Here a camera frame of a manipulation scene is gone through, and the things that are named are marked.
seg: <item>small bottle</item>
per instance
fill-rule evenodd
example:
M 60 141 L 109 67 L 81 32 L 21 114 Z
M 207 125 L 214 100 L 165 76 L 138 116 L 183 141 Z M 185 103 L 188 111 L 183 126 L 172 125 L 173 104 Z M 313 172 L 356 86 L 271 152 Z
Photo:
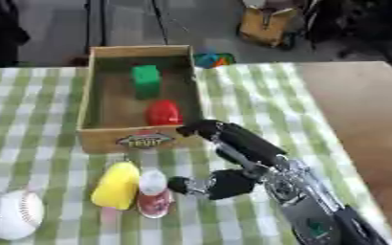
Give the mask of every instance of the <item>small bottle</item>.
M 170 192 L 167 188 L 166 177 L 156 169 L 142 174 L 139 182 L 138 209 L 148 218 L 160 218 L 168 213 Z

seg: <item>baseball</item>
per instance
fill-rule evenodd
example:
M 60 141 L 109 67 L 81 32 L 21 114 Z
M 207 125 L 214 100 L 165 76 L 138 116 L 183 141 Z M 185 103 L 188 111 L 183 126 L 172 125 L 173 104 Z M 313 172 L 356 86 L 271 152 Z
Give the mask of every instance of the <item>baseball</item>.
M 40 226 L 44 206 L 41 199 L 28 190 L 16 190 L 0 196 L 0 238 L 24 238 Z

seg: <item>yellow block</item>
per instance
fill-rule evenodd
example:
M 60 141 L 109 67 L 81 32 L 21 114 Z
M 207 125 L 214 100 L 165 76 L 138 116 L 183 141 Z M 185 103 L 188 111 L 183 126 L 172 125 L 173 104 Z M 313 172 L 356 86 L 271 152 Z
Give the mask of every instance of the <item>yellow block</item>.
M 92 193 L 92 202 L 101 207 L 127 210 L 138 190 L 139 170 L 131 163 L 110 166 Z

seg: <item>green cube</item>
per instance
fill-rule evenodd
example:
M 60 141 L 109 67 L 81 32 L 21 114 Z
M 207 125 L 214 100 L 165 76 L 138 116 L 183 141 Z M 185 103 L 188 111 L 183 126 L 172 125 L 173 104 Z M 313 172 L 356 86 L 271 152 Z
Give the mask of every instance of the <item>green cube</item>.
M 135 95 L 138 100 L 154 99 L 161 90 L 161 76 L 155 65 L 132 68 Z

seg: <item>metal robotic arm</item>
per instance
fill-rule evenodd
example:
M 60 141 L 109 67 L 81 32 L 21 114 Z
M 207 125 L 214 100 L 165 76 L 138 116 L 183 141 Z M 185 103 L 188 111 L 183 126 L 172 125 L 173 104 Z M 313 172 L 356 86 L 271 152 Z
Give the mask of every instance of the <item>metal robotic arm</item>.
M 384 245 L 384 239 L 350 206 L 328 191 L 304 163 L 247 129 L 215 120 L 177 128 L 187 137 L 197 134 L 216 145 L 217 154 L 242 169 L 217 170 L 206 180 L 169 179 L 170 189 L 210 200 L 252 192 L 264 185 L 303 245 Z

